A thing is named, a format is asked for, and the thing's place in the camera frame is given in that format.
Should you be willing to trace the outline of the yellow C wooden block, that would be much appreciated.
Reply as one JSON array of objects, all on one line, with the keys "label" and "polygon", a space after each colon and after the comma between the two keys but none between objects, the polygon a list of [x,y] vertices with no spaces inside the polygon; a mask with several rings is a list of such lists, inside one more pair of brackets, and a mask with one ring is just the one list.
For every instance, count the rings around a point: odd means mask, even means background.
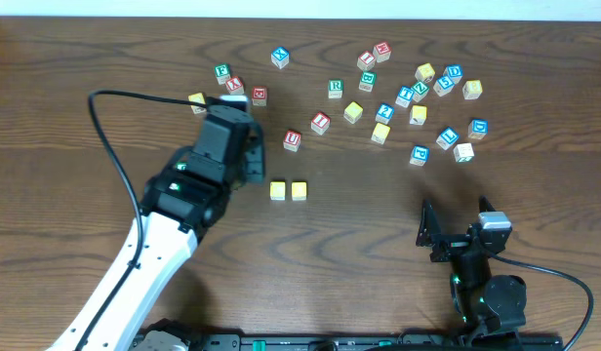
[{"label": "yellow C wooden block", "polygon": [[271,181],[269,196],[272,201],[284,201],[286,199],[286,182]]}]

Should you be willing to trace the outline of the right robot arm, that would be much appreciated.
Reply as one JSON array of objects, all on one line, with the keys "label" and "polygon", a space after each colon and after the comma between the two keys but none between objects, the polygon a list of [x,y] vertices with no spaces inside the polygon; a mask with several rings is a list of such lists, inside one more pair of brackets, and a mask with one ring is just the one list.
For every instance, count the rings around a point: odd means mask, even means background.
[{"label": "right robot arm", "polygon": [[416,239],[418,247],[431,249],[432,262],[451,264],[451,295],[465,323],[461,332],[464,343],[514,332],[526,324],[524,280],[513,275],[494,275],[489,264],[490,256],[505,249],[512,224],[486,197],[479,199],[478,206],[477,221],[465,233],[445,234],[430,202],[423,201]]}]

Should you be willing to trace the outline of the yellow O wooden block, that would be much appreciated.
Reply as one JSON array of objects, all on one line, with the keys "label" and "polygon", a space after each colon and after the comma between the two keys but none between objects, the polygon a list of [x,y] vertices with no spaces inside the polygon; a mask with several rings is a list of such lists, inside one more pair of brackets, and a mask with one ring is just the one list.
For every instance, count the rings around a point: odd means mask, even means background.
[{"label": "yellow O wooden block", "polygon": [[294,181],[292,183],[291,194],[294,201],[304,201],[307,198],[307,183],[304,181]]}]

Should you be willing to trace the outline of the green R wooden block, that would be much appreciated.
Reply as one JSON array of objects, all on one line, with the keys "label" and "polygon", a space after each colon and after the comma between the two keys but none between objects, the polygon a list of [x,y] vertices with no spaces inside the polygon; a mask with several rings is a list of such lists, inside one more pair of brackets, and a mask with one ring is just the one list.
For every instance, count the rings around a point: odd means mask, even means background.
[{"label": "green R wooden block", "polygon": [[343,81],[341,79],[333,79],[328,82],[328,98],[342,98]]}]

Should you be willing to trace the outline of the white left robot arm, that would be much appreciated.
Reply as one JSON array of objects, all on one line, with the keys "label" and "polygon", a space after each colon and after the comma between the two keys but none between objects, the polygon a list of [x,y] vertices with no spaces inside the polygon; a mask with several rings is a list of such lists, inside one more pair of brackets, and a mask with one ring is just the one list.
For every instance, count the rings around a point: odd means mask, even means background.
[{"label": "white left robot arm", "polygon": [[260,124],[246,104],[216,100],[195,145],[148,182],[119,254],[52,349],[128,349],[159,294],[224,216],[232,192],[263,176]]}]

